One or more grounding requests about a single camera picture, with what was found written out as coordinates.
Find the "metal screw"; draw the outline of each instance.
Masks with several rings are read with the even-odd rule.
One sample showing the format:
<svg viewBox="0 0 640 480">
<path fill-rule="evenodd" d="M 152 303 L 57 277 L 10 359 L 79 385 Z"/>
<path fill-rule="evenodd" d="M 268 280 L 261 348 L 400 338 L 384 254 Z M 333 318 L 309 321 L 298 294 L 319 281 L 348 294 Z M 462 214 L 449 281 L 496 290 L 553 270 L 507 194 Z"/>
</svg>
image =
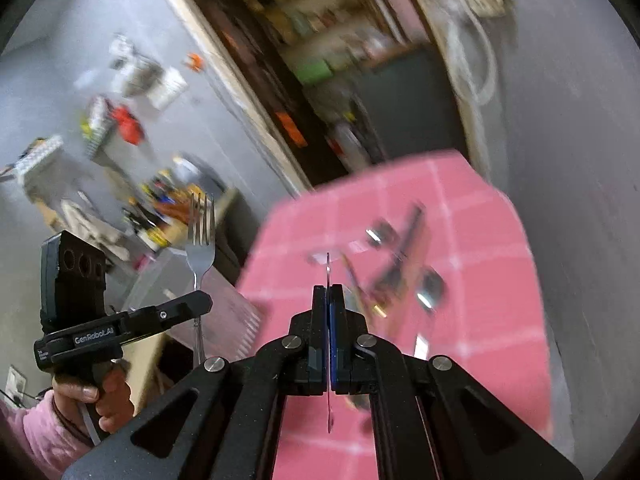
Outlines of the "metal screw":
<svg viewBox="0 0 640 480">
<path fill-rule="evenodd" d="M 362 334 L 359 335 L 356 339 L 356 343 L 358 343 L 363 348 L 371 348 L 377 342 L 378 340 L 376 339 L 376 337 L 372 336 L 371 334 Z"/>
<path fill-rule="evenodd" d="M 284 348 L 288 348 L 289 350 L 298 348 L 300 345 L 302 345 L 302 339 L 300 339 L 297 335 L 287 335 L 282 338 L 282 346 L 284 346 Z"/>
<path fill-rule="evenodd" d="M 219 372 L 225 367 L 225 360 L 222 357 L 210 357 L 204 361 L 204 369 L 207 372 Z"/>
<path fill-rule="evenodd" d="M 446 372 L 447 370 L 451 370 L 451 367 L 453 366 L 451 359 L 449 359 L 448 357 L 445 357 L 444 355 L 439 355 L 438 357 L 436 357 L 431 362 L 431 364 L 433 364 L 433 367 L 436 370 L 440 370 L 441 372 Z"/>
</svg>

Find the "pink sleeve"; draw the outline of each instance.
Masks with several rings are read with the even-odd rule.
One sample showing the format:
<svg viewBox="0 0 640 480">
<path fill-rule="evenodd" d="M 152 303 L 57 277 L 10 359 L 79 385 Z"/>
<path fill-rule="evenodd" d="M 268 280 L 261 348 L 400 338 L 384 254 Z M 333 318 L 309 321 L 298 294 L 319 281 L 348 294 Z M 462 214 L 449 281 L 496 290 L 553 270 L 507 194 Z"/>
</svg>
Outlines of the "pink sleeve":
<svg viewBox="0 0 640 480">
<path fill-rule="evenodd" d="M 12 410 L 0 404 L 20 446 L 50 480 L 58 480 L 67 467 L 89 451 L 60 423 L 53 411 L 53 391 L 29 410 Z"/>
</svg>

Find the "orange object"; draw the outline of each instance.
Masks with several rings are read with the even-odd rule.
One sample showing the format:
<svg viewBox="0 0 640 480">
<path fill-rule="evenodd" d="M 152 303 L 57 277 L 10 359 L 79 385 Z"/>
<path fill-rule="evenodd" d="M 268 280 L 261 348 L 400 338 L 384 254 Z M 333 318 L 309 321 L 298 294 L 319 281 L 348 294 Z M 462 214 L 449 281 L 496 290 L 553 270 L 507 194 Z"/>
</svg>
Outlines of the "orange object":
<svg viewBox="0 0 640 480">
<path fill-rule="evenodd" d="M 122 138 L 130 144 L 139 145 L 142 137 L 144 137 L 142 126 L 129 112 L 129 109 L 124 105 L 118 106 L 111 112 L 111 117 L 117 121 Z"/>
<path fill-rule="evenodd" d="M 285 131 L 289 134 L 289 138 L 293 140 L 293 143 L 297 148 L 304 148 L 308 146 L 305 137 L 303 137 L 302 133 L 296 126 L 296 123 L 293 122 L 293 119 L 286 112 L 276 112 L 277 117 L 280 119 L 282 126 L 284 126 Z"/>
<path fill-rule="evenodd" d="M 204 60 L 193 52 L 187 54 L 187 59 L 184 60 L 184 64 L 194 72 L 200 72 L 204 68 Z"/>
</svg>

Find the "power outlet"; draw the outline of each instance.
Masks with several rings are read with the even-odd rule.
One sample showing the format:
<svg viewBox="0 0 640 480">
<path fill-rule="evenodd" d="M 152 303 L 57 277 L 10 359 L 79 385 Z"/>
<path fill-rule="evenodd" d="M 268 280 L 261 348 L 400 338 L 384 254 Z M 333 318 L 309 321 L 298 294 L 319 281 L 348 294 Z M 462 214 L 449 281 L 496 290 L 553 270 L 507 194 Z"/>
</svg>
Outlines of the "power outlet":
<svg viewBox="0 0 640 480">
<path fill-rule="evenodd" d="M 9 366 L 9 373 L 6 377 L 6 386 L 4 392 L 12 399 L 16 397 L 22 402 L 24 399 L 24 391 L 27 389 L 27 378 L 22 375 L 14 367 Z M 9 403 L 9 399 L 4 398 L 4 402 Z"/>
</svg>

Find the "pink tablecloth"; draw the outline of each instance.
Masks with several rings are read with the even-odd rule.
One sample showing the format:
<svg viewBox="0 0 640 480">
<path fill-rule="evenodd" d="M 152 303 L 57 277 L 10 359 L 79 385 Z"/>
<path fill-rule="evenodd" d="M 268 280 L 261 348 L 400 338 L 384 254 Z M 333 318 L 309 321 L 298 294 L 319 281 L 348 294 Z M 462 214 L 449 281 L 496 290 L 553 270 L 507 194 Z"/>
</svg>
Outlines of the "pink tablecloth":
<svg viewBox="0 0 640 480">
<path fill-rule="evenodd" d="M 367 285 L 388 263 L 390 251 L 363 250 L 365 229 L 385 218 L 401 232 L 414 202 L 426 206 L 430 240 L 424 263 L 443 277 L 447 295 L 430 317 L 409 294 L 398 309 L 392 341 L 413 354 L 422 335 L 429 355 L 454 358 L 550 439 L 548 347 L 526 236 L 507 197 L 458 153 L 406 158 L 277 206 L 239 285 L 266 312 L 255 347 L 285 335 L 291 316 L 311 308 L 312 287 L 326 278 L 324 266 L 308 262 L 309 253 L 347 248 Z M 332 266 L 332 282 L 348 285 L 339 260 Z M 380 323 L 371 331 L 385 335 L 386 330 Z M 327 434 L 324 397 L 287 399 L 274 478 L 376 477 L 367 415 L 333 394 L 332 407 L 335 426 Z"/>
</svg>

